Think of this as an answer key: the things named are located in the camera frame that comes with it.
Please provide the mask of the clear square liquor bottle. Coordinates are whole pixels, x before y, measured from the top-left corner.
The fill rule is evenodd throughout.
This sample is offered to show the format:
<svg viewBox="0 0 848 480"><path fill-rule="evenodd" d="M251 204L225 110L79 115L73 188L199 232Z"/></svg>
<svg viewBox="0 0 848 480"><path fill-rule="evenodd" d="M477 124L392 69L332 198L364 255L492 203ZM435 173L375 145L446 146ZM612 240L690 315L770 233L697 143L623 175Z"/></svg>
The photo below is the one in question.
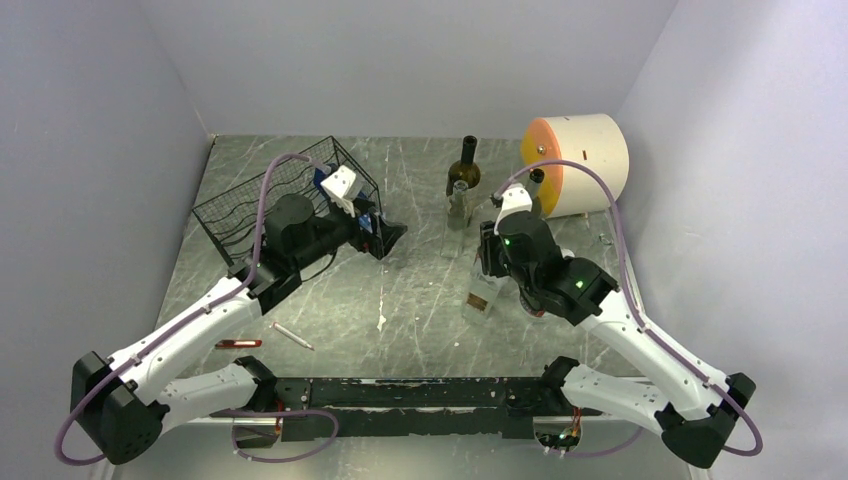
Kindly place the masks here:
<svg viewBox="0 0 848 480"><path fill-rule="evenodd" d="M482 268L482 259L477 254L470 269L469 283L461 306L462 317L472 322L483 322L488 319L501 290L508 280L508 277L485 275Z"/></svg>

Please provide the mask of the blue square bottle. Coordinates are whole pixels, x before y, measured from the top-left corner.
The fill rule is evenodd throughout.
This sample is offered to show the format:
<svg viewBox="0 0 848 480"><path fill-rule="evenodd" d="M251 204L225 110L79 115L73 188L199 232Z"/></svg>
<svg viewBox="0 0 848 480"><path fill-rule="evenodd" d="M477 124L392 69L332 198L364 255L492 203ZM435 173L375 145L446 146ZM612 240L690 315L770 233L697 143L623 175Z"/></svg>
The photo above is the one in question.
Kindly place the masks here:
<svg viewBox="0 0 848 480"><path fill-rule="evenodd" d="M313 184L324 199L323 218L329 218L340 210L350 218L356 217L361 230L374 233L368 208L355 206L355 200L369 199L364 192L365 178L362 174L346 166L316 168Z"/></svg>

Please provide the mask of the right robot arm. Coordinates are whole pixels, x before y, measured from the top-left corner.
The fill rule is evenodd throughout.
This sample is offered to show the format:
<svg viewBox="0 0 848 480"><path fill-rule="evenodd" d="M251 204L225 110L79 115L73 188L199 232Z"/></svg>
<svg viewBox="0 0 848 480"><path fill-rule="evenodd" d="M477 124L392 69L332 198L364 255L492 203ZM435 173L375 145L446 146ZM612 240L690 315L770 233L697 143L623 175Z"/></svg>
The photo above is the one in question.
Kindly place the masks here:
<svg viewBox="0 0 848 480"><path fill-rule="evenodd" d="M618 352L648 383L603 374L560 357L542 375L539 398L550 413L571 406L629 421L660 437L679 459L709 469L727 442L756 385L700 359L642 316L631 293L595 262L566 256L548 224L529 211L479 226L485 275L509 277L530 308L580 328Z"/></svg>

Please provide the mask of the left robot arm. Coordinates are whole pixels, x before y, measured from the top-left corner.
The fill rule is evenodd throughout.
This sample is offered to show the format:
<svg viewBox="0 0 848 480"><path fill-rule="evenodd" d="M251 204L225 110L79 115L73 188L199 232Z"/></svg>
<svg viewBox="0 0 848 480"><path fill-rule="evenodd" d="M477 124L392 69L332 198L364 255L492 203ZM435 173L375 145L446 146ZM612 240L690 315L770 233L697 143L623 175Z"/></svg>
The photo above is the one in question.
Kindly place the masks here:
<svg viewBox="0 0 848 480"><path fill-rule="evenodd" d="M211 374L177 376L227 334L260 319L302 282L302 270L348 244L384 258L406 233L367 197L349 209L332 202L318 217L310 198L258 200L254 246L200 300L136 343L102 358L89 352L73 366L71 418L115 465L127 463L167 431L234 410L261 416L278 410L275 375L252 356Z"/></svg>

